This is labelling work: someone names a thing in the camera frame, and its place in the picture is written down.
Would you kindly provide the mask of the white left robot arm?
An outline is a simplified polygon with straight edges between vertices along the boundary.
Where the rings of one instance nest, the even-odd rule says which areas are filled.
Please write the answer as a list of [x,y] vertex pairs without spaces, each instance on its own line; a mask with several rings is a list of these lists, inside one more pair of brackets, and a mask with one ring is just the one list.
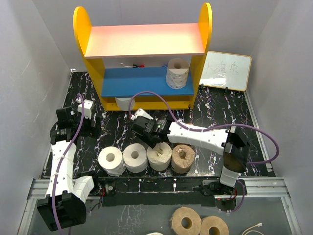
[[95,116],[94,103],[85,100],[77,109],[70,106],[56,111],[57,122],[50,130],[52,166],[45,197],[37,210],[50,231],[84,224],[88,195],[100,192],[101,183],[92,171],[73,176],[74,155],[79,137],[97,139],[101,118]]

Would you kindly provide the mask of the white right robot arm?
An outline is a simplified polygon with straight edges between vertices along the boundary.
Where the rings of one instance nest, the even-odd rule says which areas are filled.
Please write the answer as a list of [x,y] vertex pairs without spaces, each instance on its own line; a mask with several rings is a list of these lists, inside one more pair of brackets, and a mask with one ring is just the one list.
[[203,127],[174,121],[169,117],[153,118],[143,109],[138,109],[131,115],[131,120],[132,132],[151,148],[165,142],[201,147],[222,155],[220,178],[204,187],[207,194],[230,194],[240,175],[246,170],[250,143],[240,127],[206,131]]

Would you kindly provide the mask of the patterned white paper roll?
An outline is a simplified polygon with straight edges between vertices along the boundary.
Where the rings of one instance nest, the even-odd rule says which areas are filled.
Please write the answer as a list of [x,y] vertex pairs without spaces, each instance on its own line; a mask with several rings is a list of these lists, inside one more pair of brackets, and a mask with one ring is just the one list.
[[171,59],[167,66],[166,83],[172,89],[182,89],[186,86],[189,74],[189,64],[181,58]]

